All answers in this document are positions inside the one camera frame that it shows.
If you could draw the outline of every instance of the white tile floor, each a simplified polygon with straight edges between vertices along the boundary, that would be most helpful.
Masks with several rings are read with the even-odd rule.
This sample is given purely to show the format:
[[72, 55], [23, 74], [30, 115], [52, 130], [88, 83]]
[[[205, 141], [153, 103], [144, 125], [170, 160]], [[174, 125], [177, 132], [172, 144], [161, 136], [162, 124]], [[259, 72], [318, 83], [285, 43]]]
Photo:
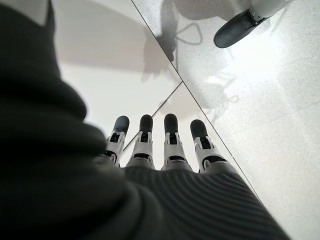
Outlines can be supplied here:
[[295, 1], [228, 49], [216, 48], [213, 36], [249, 7], [248, 0], [134, 3], [232, 155], [130, 0], [53, 0], [62, 75], [85, 99], [87, 121], [107, 135], [116, 118], [127, 115], [129, 143], [140, 117], [154, 115], [154, 157], [160, 169], [164, 116], [174, 113], [196, 172], [189, 124], [203, 120], [221, 153], [242, 174], [239, 164], [289, 235], [318, 239], [320, 2]]
[[133, 0], [262, 202], [293, 239], [320, 235], [320, 1], [297, 0], [227, 49], [249, 0]]

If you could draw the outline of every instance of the floor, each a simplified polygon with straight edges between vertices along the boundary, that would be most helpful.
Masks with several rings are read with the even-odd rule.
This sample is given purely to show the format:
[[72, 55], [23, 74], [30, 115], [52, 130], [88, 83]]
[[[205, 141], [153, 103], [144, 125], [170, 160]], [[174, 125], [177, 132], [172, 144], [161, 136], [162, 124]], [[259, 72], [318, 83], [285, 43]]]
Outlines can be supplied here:
[[163, 120], [173, 113], [196, 172], [189, 125], [201, 119], [292, 239], [318, 239], [319, 1], [294, 1], [227, 49], [215, 47], [213, 36], [248, 0], [53, 4], [60, 68], [85, 99], [86, 121], [107, 136], [118, 116], [130, 119], [122, 165], [140, 117], [150, 114], [161, 168]]

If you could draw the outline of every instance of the black fingertip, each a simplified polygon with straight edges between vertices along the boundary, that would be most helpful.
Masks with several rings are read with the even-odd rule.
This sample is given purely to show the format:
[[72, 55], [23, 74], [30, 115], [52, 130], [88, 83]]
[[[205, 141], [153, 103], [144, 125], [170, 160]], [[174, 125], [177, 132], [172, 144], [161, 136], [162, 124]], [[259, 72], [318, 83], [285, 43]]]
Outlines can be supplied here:
[[175, 134], [178, 132], [178, 119], [176, 115], [169, 113], [164, 118], [164, 133]]
[[140, 128], [139, 128], [139, 132], [143, 132], [143, 133], [148, 133], [151, 132], [152, 133], [152, 128], [154, 125], [154, 120], [152, 119], [152, 116], [150, 115], [143, 115], [140, 119]]
[[116, 119], [113, 130], [116, 132], [124, 132], [127, 135], [129, 129], [129, 118], [127, 116], [120, 116]]
[[195, 140], [197, 137], [206, 137], [208, 136], [206, 126], [203, 121], [196, 119], [193, 120], [190, 124], [190, 130], [192, 134], [193, 140]]

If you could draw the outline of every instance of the ribbed fabric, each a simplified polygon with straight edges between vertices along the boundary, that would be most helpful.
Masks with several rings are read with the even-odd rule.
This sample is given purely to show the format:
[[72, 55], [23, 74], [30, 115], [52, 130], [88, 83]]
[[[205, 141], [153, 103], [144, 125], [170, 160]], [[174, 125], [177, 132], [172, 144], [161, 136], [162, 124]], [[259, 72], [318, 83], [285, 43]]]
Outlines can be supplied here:
[[192, 239], [288, 239], [237, 174], [134, 166], [125, 176], [153, 192], [169, 224]]

